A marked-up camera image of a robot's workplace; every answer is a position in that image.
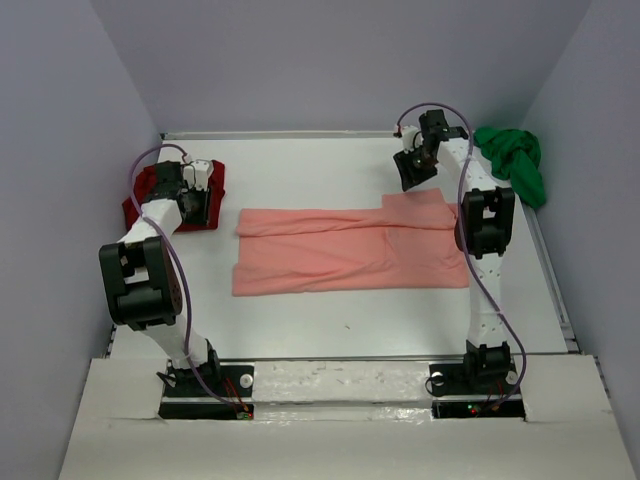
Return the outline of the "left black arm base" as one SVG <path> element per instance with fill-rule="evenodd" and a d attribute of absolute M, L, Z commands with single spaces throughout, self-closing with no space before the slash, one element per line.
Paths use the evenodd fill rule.
<path fill-rule="evenodd" d="M 222 362 L 197 368 L 201 380 L 189 368 L 180 370 L 171 363 L 156 373 L 162 382 L 158 414 L 165 420 L 249 421 L 254 418 L 253 387 L 255 366 Z"/>

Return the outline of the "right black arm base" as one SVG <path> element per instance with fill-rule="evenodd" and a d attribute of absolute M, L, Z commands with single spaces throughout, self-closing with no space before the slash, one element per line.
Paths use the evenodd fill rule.
<path fill-rule="evenodd" d="M 466 343 L 460 360 L 429 366 L 425 390 L 436 419 L 525 417 L 518 374 L 507 342 L 489 347 Z"/>

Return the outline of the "pink t-shirt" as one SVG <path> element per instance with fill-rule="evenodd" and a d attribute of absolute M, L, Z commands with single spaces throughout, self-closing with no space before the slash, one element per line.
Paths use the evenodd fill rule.
<path fill-rule="evenodd" d="M 456 220 L 438 189 L 386 194 L 374 209 L 244 209 L 232 293 L 466 288 Z"/>

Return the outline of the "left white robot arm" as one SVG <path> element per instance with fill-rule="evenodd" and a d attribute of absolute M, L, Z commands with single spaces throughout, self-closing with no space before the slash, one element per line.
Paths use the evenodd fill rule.
<path fill-rule="evenodd" d="M 217 352 L 194 328 L 186 274 L 170 243 L 180 229 L 217 225 L 224 193 L 215 180 L 223 170 L 211 160 L 165 161 L 132 176 L 128 231 L 99 250 L 113 322 L 164 351 L 170 368 L 161 378 L 174 389 L 212 393 L 223 377 Z"/>

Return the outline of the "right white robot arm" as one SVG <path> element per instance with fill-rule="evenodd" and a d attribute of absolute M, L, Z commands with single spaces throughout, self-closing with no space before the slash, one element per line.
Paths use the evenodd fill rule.
<path fill-rule="evenodd" d="M 506 384 L 515 373 L 513 345 L 520 341 L 501 306 L 501 267 L 512 239 L 515 194 L 502 187 L 474 156 L 467 120 L 452 126 L 449 106 L 417 104 L 418 126 L 398 121 L 394 135 L 402 149 L 394 156 L 403 191 L 446 170 L 457 182 L 455 244 L 471 276 L 466 351 L 458 363 L 431 367 L 427 387 L 436 397 L 472 393 Z"/>

